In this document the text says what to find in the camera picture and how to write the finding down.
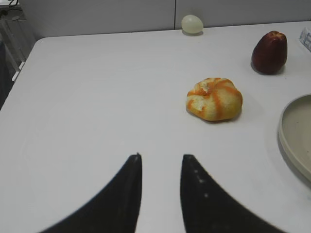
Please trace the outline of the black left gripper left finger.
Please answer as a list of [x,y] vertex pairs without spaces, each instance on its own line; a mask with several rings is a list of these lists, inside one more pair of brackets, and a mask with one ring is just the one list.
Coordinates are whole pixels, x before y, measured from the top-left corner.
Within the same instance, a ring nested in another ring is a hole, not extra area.
[[45,233],[134,233],[142,195],[142,158],[128,157],[113,179],[88,203]]

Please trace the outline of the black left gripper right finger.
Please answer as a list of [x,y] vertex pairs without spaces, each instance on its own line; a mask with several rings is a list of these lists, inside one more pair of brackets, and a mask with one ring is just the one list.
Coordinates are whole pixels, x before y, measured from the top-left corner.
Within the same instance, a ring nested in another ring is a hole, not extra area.
[[182,160],[180,201],[188,233],[281,232],[226,193],[191,154]]

